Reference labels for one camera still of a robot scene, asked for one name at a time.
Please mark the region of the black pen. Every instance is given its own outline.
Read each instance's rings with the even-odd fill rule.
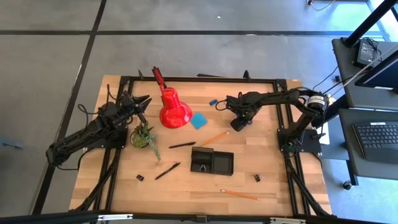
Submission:
[[[179,145],[175,145],[175,146],[170,146],[169,149],[173,149],[175,147],[182,147],[182,146],[192,146],[194,145],[196,142],[188,142],[188,143],[184,143],[184,144],[179,144]]]
[[[163,175],[165,175],[166,173],[170,172],[172,169],[178,167],[178,165],[180,165],[180,162],[174,164],[170,169],[168,169],[168,170],[166,170],[165,172],[163,172],[162,174],[158,175],[158,176],[155,178],[155,180],[157,180],[157,179],[163,177]]]

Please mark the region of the red lamp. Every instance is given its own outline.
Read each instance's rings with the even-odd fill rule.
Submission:
[[[159,115],[160,122],[167,128],[179,128],[186,125],[192,118],[191,108],[180,101],[176,89],[165,85],[163,76],[158,68],[154,67],[152,72],[160,86],[164,104]]]

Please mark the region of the black keyboard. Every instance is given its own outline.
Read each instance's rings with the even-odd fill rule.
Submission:
[[[365,159],[398,164],[398,122],[366,122],[353,127]]]

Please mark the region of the plant pot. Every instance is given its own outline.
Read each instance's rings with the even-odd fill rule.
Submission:
[[[136,134],[135,131],[133,131],[130,135],[130,143],[139,149],[142,149],[144,147],[147,147],[149,144],[145,142],[145,139],[142,138],[140,135]]]

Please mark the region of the red lamp shade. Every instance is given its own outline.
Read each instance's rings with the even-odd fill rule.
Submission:
[[[162,91],[164,107],[160,111],[160,122],[167,128],[179,128],[186,125],[192,118],[192,110],[181,102],[177,91],[167,87]]]

